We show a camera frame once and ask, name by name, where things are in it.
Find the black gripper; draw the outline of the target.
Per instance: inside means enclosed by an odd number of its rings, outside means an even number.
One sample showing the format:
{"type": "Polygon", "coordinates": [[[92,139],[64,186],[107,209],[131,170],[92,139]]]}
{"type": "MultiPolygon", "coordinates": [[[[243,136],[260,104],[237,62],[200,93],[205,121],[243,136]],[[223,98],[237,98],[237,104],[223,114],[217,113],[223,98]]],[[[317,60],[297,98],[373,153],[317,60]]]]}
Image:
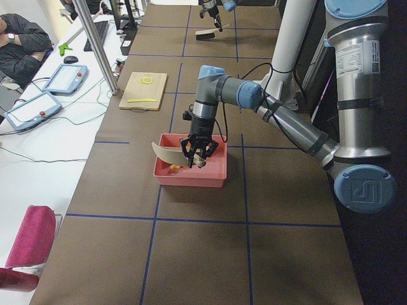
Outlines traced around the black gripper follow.
{"type": "Polygon", "coordinates": [[[201,136],[194,133],[179,141],[184,156],[188,159],[188,167],[194,165],[194,156],[197,154],[206,159],[213,155],[218,147],[218,143],[211,136],[201,136]]]}
{"type": "Polygon", "coordinates": [[[219,16],[219,10],[217,6],[213,6],[211,8],[202,8],[199,12],[200,18],[202,19],[205,15],[205,13],[208,13],[211,18],[214,19],[214,26],[219,32],[223,31],[222,27],[222,22],[221,18],[219,16]]]}

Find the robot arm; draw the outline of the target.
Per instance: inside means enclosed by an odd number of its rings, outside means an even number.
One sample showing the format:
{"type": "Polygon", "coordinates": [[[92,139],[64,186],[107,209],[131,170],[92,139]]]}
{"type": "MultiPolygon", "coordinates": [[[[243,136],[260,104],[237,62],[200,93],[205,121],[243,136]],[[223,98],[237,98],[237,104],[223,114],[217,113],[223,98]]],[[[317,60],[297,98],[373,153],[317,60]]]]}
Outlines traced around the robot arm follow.
{"type": "MultiPolygon", "coordinates": [[[[236,1],[232,0],[220,0],[222,6],[227,12],[233,11],[237,4],[236,1]]],[[[219,15],[219,9],[217,7],[217,0],[199,0],[198,4],[201,6],[199,12],[200,18],[202,19],[206,13],[213,19],[216,29],[223,31],[221,17],[219,15]]]]}
{"type": "Polygon", "coordinates": [[[389,18],[386,1],[326,1],[325,44],[334,48],[340,139],[306,122],[294,103],[292,73],[315,1],[288,1],[271,67],[261,81],[233,78],[220,67],[203,65],[198,75],[187,138],[180,141],[188,166],[205,165],[217,148],[212,138],[217,107],[252,109],[294,145],[319,161],[334,180],[334,192],[348,209],[371,214],[394,202],[397,183],[382,168],[390,156],[378,139],[383,109],[380,37],[389,18]]]}

